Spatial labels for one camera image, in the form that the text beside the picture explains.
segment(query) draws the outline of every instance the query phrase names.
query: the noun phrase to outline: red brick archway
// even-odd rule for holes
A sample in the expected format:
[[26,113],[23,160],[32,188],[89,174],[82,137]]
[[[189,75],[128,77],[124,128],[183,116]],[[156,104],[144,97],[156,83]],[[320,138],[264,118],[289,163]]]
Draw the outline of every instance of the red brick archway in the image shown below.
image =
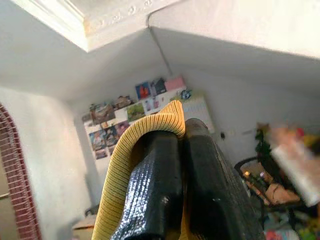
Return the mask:
[[18,130],[8,111],[1,103],[0,152],[20,239],[41,240]]

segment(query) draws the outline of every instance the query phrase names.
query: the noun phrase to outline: picture collage on wall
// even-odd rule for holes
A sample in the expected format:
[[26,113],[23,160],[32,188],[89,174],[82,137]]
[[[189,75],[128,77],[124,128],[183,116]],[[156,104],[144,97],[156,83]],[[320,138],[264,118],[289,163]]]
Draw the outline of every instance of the picture collage on wall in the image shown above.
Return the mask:
[[89,134],[92,149],[97,160],[108,157],[108,151],[112,155],[118,140],[129,126],[128,121],[123,121]]
[[175,88],[185,87],[182,77],[166,81],[159,77],[135,86],[138,102],[130,96],[119,96],[116,101],[92,104],[90,113],[82,121],[88,132],[95,158],[102,159],[112,155],[121,135],[134,121],[146,115],[157,113],[170,101]]

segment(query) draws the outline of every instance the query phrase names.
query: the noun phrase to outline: black chair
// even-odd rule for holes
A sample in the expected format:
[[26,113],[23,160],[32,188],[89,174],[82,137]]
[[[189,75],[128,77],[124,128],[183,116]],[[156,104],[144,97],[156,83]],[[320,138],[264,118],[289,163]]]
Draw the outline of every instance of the black chair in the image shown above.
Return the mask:
[[[297,224],[297,218],[295,216],[295,213],[294,213],[294,209],[295,208],[298,208],[300,206],[303,206],[304,203],[300,200],[300,201],[297,201],[297,202],[289,202],[289,203],[283,203],[283,204],[272,204],[272,201],[271,199],[266,195],[266,192],[261,189],[259,186],[257,186],[254,182],[250,181],[249,179],[247,179],[242,170],[241,170],[241,167],[247,163],[250,163],[250,162],[253,162],[253,161],[258,161],[258,157],[257,156],[254,156],[254,157],[250,157],[250,158],[247,158],[247,159],[244,159],[240,162],[238,162],[234,168],[235,170],[239,173],[240,177],[247,181],[247,182],[250,182],[256,189],[258,189],[261,193],[261,195],[266,198],[268,200],[268,202],[270,203],[269,205],[266,205],[264,200],[254,191],[250,188],[250,193],[252,196],[256,197],[259,199],[260,201],[260,210],[261,210],[261,217],[260,217],[260,223],[262,225],[262,228],[263,230],[265,229],[265,214],[266,212],[268,213],[272,213],[272,212],[286,212],[287,215],[288,215],[288,222],[291,226],[291,228],[296,231],[296,224]],[[281,185],[283,185],[285,188],[286,188],[286,184],[284,184],[284,182],[281,180],[281,177],[280,175],[271,175],[275,181]]]

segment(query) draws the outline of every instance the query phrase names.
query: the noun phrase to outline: ceiling molding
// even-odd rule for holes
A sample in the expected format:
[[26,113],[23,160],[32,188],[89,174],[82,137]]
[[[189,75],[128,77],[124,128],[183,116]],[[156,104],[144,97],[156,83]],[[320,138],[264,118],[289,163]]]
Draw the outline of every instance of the ceiling molding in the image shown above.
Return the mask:
[[83,14],[69,0],[11,0],[29,14],[88,51]]
[[29,14],[90,52],[147,28],[152,12],[180,0],[105,1],[84,15],[73,0],[11,0]]

